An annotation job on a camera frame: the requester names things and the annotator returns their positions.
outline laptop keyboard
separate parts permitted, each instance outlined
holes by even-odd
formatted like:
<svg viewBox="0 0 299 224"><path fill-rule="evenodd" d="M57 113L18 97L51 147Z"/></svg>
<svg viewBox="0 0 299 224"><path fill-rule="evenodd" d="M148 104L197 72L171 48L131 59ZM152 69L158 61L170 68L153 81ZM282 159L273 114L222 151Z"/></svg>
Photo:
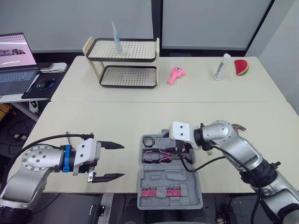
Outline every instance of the laptop keyboard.
<svg viewBox="0 0 299 224"><path fill-rule="evenodd" d="M35 70L0 73L0 83L27 81L35 74Z"/></svg>

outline mouse pad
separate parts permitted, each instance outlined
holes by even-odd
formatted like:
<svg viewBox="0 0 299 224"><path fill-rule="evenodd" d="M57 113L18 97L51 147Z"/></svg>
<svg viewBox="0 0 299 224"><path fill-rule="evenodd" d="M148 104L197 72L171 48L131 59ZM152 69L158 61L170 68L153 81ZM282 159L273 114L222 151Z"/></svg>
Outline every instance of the mouse pad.
<svg viewBox="0 0 299 224"><path fill-rule="evenodd" d="M29 90L23 94L22 99L31 99L31 98L51 98L57 87L59 86L61 80L63 79L64 72L45 72L40 74L37 80L31 85ZM36 85L42 79L55 79L53 87L46 90L37 89Z"/></svg>

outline white wall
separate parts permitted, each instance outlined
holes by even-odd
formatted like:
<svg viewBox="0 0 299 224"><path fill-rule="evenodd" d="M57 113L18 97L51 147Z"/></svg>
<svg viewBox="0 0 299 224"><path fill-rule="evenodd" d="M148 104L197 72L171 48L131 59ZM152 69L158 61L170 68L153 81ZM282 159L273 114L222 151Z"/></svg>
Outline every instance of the white wall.
<svg viewBox="0 0 299 224"><path fill-rule="evenodd" d="M246 50L271 0L164 0L165 49Z"/></svg>
<svg viewBox="0 0 299 224"><path fill-rule="evenodd" d="M82 51L90 36L153 38L151 0L0 0L0 33L23 32L34 52Z"/></svg>
<svg viewBox="0 0 299 224"><path fill-rule="evenodd" d="M275 15L282 17L282 11L290 3L287 0L284 2L285 4L281 0L275 1L274 4L277 5L273 5L273 10L276 13L269 13L270 17L266 18L268 21L263 24L266 26L261 27L256 43L252 43L246 56L259 58L286 100L299 114L299 0L293 2L291 9L271 35L273 24L277 22L273 20L278 20Z"/></svg>

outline perforated shelf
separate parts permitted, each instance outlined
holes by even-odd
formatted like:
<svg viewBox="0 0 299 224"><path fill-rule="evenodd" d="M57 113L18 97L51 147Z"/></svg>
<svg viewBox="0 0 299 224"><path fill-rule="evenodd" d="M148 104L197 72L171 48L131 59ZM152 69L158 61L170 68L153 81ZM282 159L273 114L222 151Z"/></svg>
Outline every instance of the perforated shelf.
<svg viewBox="0 0 299 224"><path fill-rule="evenodd" d="M156 58L156 42L152 39L120 39L123 55L116 51L113 38L97 38L86 56L91 61L153 62Z"/></svg>
<svg viewBox="0 0 299 224"><path fill-rule="evenodd" d="M109 65L100 85L104 87L153 88L157 80L156 67Z"/></svg>

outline white bottle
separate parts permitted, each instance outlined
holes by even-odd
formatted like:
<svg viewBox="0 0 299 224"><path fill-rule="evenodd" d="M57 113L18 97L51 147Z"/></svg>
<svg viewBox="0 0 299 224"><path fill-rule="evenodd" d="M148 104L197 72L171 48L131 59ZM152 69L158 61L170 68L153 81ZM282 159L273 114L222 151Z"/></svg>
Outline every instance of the white bottle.
<svg viewBox="0 0 299 224"><path fill-rule="evenodd" d="M214 79L216 81L220 81L223 76L225 75L225 69L226 69L226 66L228 65L229 61L230 61L230 55L229 54L224 54L222 60L221 60L221 63L218 67L218 70L214 76Z"/></svg>

